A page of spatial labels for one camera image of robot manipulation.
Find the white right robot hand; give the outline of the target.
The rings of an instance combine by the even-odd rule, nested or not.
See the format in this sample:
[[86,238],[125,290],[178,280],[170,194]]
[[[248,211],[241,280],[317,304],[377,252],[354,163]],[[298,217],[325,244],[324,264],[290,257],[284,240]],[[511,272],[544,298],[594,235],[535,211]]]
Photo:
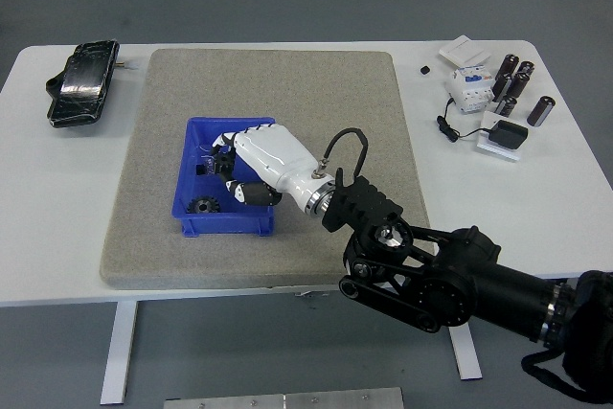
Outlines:
[[326,172],[327,162],[316,160],[285,126],[257,125],[222,133],[212,144],[212,155],[223,148],[238,156],[261,180],[248,185],[235,180],[229,171],[222,172],[226,188],[237,201],[272,206],[287,193],[308,216],[321,217],[328,210],[335,184]]

